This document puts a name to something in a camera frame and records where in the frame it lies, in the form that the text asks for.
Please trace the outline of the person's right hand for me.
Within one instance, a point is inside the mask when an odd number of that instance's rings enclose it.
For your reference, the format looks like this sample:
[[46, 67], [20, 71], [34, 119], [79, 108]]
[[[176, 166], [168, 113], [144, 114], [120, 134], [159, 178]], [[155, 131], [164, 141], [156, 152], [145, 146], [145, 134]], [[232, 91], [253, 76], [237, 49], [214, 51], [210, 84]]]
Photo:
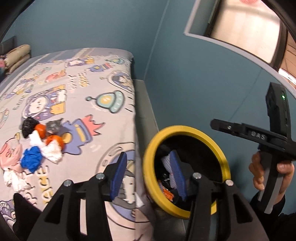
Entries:
[[[253, 174], [253, 185], [257, 190], [263, 191], [265, 189], [265, 186], [263, 184], [264, 168], [260, 163], [260, 153], [259, 152], [255, 153], [252, 156], [251, 160], [252, 162], [249, 165], [249, 170]], [[295, 172], [295, 166], [292, 163], [292, 161], [282, 161], [278, 163], [277, 171], [283, 175], [283, 180], [274, 204], [277, 204], [283, 199], [285, 192], [292, 181], [292, 178]]]

